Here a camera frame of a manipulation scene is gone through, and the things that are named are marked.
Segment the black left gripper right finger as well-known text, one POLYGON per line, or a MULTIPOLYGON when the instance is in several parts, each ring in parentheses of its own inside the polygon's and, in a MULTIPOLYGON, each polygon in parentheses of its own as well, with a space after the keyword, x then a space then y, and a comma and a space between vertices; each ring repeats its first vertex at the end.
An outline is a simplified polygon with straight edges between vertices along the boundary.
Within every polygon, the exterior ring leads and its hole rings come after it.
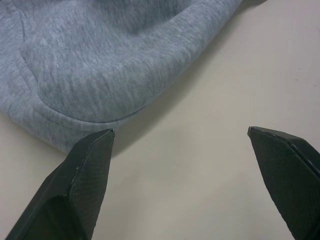
POLYGON ((320 240, 320 153, 306 140, 248 129, 269 195, 295 240, 320 240))

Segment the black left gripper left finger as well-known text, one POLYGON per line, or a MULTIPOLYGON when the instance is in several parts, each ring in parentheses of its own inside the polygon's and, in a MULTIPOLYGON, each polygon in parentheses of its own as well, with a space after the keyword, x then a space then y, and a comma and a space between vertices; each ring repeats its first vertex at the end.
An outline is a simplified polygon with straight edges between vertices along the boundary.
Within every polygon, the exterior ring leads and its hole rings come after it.
POLYGON ((91 240, 114 139, 114 130, 105 129, 79 140, 45 178, 5 240, 91 240))

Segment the grey fleece zip jacket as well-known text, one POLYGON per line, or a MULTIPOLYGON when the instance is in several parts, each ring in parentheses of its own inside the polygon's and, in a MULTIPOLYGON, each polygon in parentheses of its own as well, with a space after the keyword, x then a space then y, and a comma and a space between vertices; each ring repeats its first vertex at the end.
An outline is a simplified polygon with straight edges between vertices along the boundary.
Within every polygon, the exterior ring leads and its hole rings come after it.
POLYGON ((163 94, 243 0, 0 0, 0 113, 67 153, 163 94))

